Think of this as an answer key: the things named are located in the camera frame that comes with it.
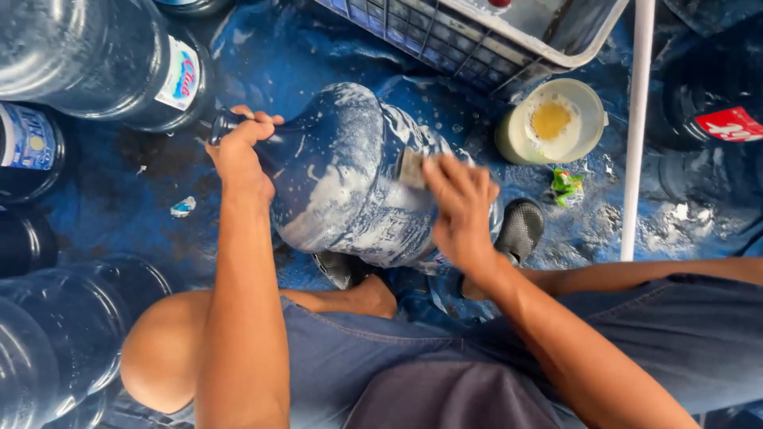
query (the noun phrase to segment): knee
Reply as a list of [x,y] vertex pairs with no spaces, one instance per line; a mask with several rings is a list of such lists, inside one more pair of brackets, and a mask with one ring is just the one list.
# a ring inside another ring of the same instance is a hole
[[173,413],[193,399],[210,300],[211,291],[179,293],[140,316],[121,362],[122,382],[136,401]]

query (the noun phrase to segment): red label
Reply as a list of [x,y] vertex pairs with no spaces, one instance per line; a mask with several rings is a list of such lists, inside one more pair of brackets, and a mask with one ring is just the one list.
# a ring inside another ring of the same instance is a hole
[[763,125],[741,107],[697,116],[696,121],[703,130],[721,140],[742,143],[763,138]]

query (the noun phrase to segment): white pipe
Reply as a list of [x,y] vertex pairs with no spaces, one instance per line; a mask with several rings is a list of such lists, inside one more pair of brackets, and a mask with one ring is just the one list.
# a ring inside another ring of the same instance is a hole
[[655,0],[636,0],[636,31],[633,41],[633,74],[630,83],[628,119],[628,157],[625,168],[625,207],[620,260],[633,260],[636,243],[639,180],[644,149],[646,99],[649,94],[649,68],[652,65],[652,34],[655,27]]

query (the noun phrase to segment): blue shorts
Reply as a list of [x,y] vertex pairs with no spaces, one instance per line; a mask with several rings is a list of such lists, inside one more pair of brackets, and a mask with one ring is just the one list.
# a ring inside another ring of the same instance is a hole
[[[692,414],[763,398],[761,286],[674,274],[624,292],[579,292],[559,301]],[[581,427],[505,318],[453,334],[372,316],[315,314],[282,302],[293,428],[341,427],[376,373],[428,356],[511,365],[555,402],[564,427]],[[193,422],[193,405],[170,417]]]

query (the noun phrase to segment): plastic crate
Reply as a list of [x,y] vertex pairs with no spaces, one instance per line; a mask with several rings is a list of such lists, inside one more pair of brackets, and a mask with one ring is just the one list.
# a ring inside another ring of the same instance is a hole
[[[628,2],[556,0],[559,7],[545,20],[521,13],[507,20],[490,12],[498,9],[481,6],[486,0],[317,1],[490,96],[509,95],[592,60]],[[541,5],[513,0],[506,13],[521,2]],[[531,22],[535,31],[522,31],[509,21]]]

